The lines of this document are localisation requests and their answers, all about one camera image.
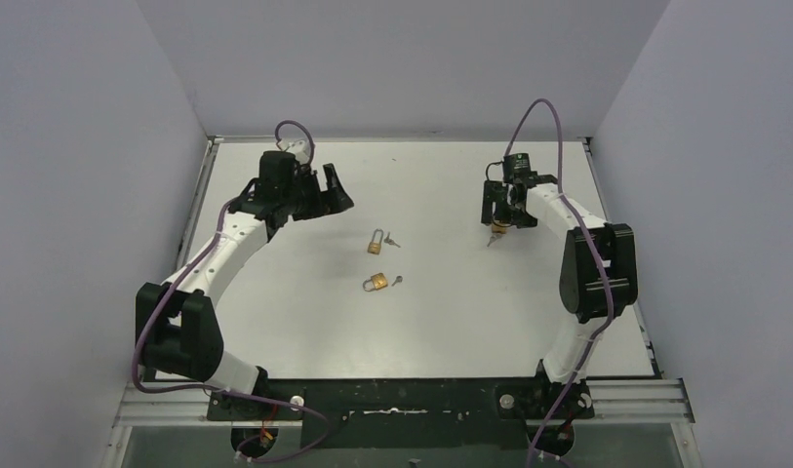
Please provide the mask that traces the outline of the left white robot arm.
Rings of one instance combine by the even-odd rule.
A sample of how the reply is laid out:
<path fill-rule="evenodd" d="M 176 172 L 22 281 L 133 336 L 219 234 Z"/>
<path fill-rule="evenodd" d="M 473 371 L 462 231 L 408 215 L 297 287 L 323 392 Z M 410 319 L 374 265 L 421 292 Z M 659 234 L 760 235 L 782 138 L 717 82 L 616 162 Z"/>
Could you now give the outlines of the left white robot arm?
<path fill-rule="evenodd" d="M 245 266 L 289 221 L 337 215 L 353 208 L 334 165 L 316 171 L 294 152 L 270 150 L 252 178 L 218 212 L 202 250 L 160 283 L 146 283 L 135 298 L 136 338 L 131 374 L 142 393 L 142 369 L 187 378 L 183 389 L 220 393 L 248 416 L 270 404 L 265 369 L 225 349 L 216 306 Z"/>

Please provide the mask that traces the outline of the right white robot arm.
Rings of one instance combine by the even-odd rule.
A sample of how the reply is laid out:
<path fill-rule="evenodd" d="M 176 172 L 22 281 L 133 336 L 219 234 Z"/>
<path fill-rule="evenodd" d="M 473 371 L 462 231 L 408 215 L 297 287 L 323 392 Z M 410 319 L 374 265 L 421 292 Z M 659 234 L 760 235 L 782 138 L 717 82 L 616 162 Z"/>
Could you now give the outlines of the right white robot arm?
<path fill-rule="evenodd" d="M 558 293 L 567 311 L 537 366 L 531 402 L 517 398 L 525 416 L 576 416 L 591 407 L 584 379 L 605 330 L 638 296 L 635 235 L 626 223 L 594 215 L 561 190 L 555 175 L 533 170 L 526 153 L 497 161 L 499 179 L 483 184 L 481 222 L 494 244 L 510 228 L 545 227 L 564 242 Z"/>

